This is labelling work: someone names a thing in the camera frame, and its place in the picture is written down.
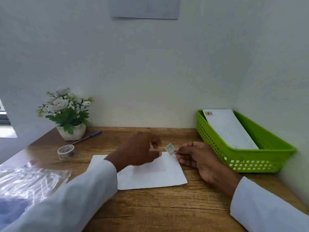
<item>white wall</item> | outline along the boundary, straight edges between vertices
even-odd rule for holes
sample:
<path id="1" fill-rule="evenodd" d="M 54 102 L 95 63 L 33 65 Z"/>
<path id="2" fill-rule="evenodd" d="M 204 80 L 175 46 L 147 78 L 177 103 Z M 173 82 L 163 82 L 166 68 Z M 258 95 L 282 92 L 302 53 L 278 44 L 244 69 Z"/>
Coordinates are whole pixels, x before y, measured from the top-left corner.
<path id="1" fill-rule="evenodd" d="M 0 162 L 54 127 L 47 90 L 94 96 L 93 125 L 195 127 L 231 108 L 263 0 L 181 0 L 174 20 L 111 19 L 108 0 L 0 0 L 0 97 L 18 138 Z"/>
<path id="2" fill-rule="evenodd" d="M 279 176 L 309 205 L 309 0 L 272 0 L 262 16 L 236 109 L 297 148 Z"/>

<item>white sleeve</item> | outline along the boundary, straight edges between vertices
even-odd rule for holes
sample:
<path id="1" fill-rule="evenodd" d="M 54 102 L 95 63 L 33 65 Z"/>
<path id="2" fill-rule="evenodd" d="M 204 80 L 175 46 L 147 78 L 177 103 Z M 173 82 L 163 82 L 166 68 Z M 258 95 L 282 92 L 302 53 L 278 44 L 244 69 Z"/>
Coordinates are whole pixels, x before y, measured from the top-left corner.
<path id="1" fill-rule="evenodd" d="M 117 192 L 114 165 L 101 160 L 33 206 L 2 232 L 80 232 L 97 210 Z"/>
<path id="2" fill-rule="evenodd" d="M 303 232 L 309 216 L 243 177 L 234 193 L 230 214 L 249 232 Z"/>

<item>white flower pot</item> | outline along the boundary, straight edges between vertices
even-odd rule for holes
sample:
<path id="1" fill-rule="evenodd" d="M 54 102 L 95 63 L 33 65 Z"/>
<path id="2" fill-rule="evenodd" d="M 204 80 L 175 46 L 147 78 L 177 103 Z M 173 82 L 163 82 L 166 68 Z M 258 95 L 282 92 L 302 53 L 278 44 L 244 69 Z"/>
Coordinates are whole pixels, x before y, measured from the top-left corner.
<path id="1" fill-rule="evenodd" d="M 74 140 L 80 140 L 84 136 L 86 132 L 86 125 L 81 123 L 80 125 L 75 126 L 73 129 L 73 134 L 69 134 L 68 132 L 64 132 L 63 127 L 60 127 L 57 125 L 58 132 L 66 141 L 74 141 Z"/>

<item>clear plastic wrap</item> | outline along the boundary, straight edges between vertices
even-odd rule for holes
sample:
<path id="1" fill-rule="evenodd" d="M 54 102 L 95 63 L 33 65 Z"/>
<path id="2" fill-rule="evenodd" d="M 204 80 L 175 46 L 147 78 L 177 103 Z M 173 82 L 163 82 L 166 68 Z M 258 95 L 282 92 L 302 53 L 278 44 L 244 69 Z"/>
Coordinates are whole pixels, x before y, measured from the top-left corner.
<path id="1" fill-rule="evenodd" d="M 39 169 L 29 164 L 22 168 L 0 165 L 0 230 L 65 184 L 71 173 L 71 170 Z"/>

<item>desk surface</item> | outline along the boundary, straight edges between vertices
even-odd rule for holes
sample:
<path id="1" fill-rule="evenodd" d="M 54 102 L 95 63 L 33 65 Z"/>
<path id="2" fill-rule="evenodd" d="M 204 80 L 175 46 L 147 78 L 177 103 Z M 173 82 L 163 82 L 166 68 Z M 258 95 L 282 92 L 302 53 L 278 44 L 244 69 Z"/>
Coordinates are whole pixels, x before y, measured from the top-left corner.
<path id="1" fill-rule="evenodd" d="M 195 129 L 91 127 L 87 134 L 102 134 L 75 145 L 73 159 L 61 161 L 57 149 L 70 144 L 56 129 L 17 154 L 31 156 L 42 168 L 71 169 L 71 179 L 86 171 L 93 155 L 109 154 L 138 131 L 150 131 L 162 140 L 160 150 L 172 143 L 179 147 L 188 141 L 201 141 Z M 118 191 L 104 204 L 84 231 L 246 231 L 229 214 L 230 201 L 205 183 L 196 169 L 182 166 L 188 183 L 182 186 Z M 245 174 L 266 190 L 297 209 L 309 210 L 275 175 Z"/>

